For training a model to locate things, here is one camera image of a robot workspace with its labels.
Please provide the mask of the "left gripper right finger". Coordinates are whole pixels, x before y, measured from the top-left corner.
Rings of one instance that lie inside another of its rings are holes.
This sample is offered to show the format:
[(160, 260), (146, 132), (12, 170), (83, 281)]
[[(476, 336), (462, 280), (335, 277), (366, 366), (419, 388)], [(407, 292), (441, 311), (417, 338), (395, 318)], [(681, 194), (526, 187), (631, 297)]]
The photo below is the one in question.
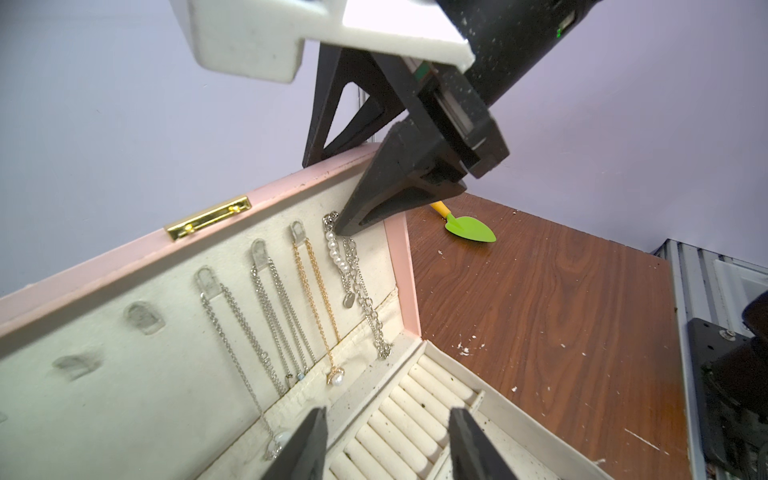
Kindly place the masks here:
[(454, 479), (518, 479), (467, 409), (450, 410), (448, 433)]

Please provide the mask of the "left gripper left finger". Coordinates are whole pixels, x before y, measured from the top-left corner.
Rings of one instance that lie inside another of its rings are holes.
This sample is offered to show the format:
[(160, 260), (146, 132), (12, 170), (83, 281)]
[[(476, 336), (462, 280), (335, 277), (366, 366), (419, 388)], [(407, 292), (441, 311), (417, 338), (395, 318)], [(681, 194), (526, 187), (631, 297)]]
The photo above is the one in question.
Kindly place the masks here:
[(313, 408), (262, 475), (262, 479), (322, 479), (327, 441), (327, 408)]

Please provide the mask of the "pink jewelry box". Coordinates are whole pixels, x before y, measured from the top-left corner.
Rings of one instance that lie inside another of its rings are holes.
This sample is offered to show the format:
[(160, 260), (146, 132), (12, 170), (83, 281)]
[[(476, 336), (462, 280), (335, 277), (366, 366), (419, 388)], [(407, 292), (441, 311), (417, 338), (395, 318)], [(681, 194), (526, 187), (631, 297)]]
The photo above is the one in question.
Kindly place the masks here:
[(406, 220), (332, 217), (348, 151), (1, 301), (5, 479), (259, 479), (327, 408), (327, 479), (448, 479), (467, 409), (520, 479), (603, 470), (423, 338)]

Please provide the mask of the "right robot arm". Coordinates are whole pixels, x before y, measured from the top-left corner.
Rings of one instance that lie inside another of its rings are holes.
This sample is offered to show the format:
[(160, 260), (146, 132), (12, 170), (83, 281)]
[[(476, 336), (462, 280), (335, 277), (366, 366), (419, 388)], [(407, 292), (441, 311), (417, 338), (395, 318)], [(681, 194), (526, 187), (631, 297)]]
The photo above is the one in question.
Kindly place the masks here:
[(333, 232), (349, 237), (395, 214), (457, 196), (509, 154), (491, 106), (592, 8), (589, 1), (444, 1), (467, 38), (467, 70), (324, 44), (303, 163), (383, 143)]

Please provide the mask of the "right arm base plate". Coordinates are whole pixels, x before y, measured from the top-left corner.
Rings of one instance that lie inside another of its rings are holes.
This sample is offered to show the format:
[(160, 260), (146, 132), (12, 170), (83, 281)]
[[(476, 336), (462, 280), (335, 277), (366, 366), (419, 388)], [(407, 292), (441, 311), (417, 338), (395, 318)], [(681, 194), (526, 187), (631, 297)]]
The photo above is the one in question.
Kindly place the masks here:
[(705, 460), (740, 479), (767, 477), (767, 294), (741, 314), (751, 337), (687, 324)]

